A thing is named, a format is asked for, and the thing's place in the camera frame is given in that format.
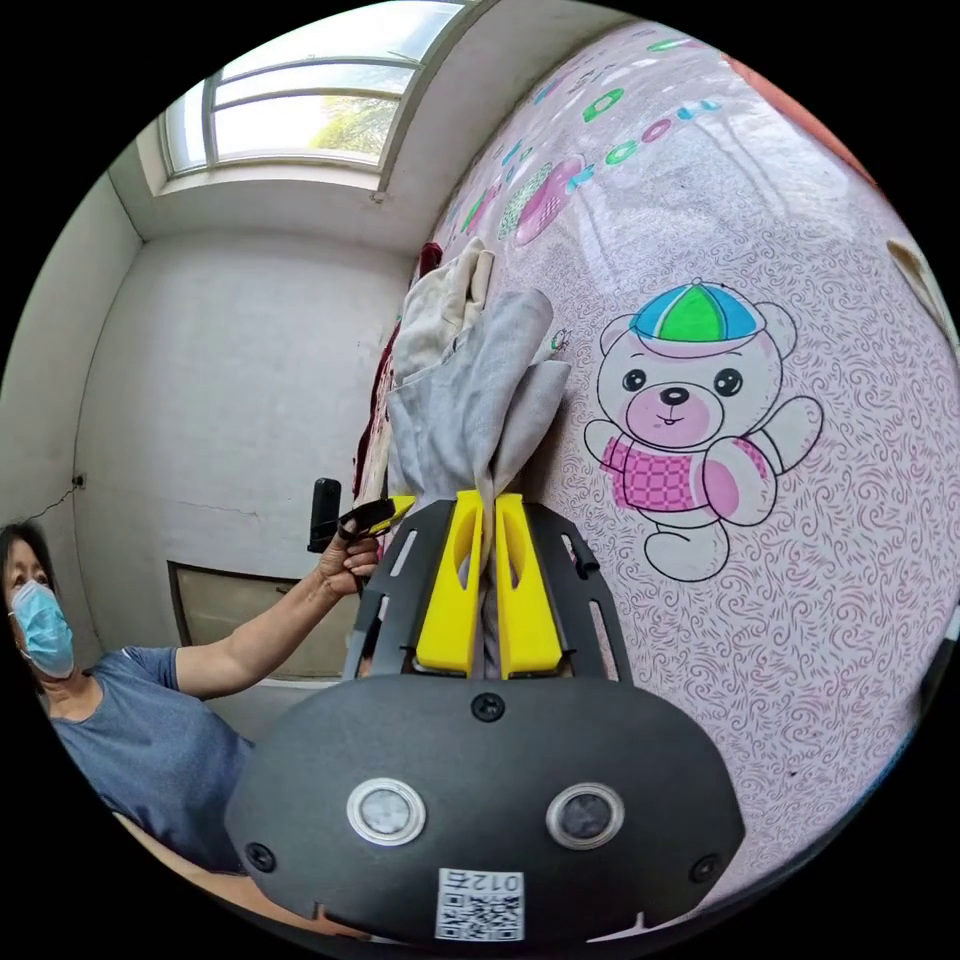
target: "electrical wire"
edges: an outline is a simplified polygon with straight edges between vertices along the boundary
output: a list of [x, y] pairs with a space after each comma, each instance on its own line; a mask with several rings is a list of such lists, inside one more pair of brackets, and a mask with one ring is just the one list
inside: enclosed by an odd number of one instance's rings
[[79, 488], [79, 486], [80, 484], [74, 483], [70, 487], [70, 489], [59, 500], [57, 500], [55, 503], [48, 504], [39, 513], [35, 513], [32, 517], [27, 517], [24, 522], [29, 523], [31, 520], [39, 520], [45, 513], [52, 510], [54, 507], [59, 507], [60, 504], [63, 503], [63, 501], [66, 500], [71, 493], [73, 493], [74, 490], [77, 490]]

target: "blue surgical mask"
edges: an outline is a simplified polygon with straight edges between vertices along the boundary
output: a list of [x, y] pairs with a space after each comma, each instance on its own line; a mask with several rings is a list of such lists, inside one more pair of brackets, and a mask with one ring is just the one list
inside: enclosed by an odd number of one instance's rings
[[28, 580], [14, 595], [12, 617], [17, 618], [26, 644], [27, 659], [48, 677], [64, 680], [73, 673], [73, 632], [53, 591]]

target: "tree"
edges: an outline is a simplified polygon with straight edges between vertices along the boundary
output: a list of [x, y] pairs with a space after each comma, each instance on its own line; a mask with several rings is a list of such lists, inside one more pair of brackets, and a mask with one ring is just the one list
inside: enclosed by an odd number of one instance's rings
[[394, 100], [324, 97], [329, 119], [310, 140], [314, 150], [380, 156], [397, 104]]

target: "black handle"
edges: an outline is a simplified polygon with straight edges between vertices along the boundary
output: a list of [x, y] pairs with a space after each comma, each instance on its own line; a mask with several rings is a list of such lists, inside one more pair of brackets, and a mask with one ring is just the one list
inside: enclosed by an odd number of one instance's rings
[[340, 516], [340, 481], [321, 477], [313, 485], [313, 505], [310, 511], [310, 553], [323, 553], [337, 532]]

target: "qr code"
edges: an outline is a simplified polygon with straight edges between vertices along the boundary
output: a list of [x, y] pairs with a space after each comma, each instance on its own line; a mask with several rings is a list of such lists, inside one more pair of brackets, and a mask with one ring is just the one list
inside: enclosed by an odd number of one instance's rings
[[440, 871], [437, 940], [523, 939], [523, 874]]

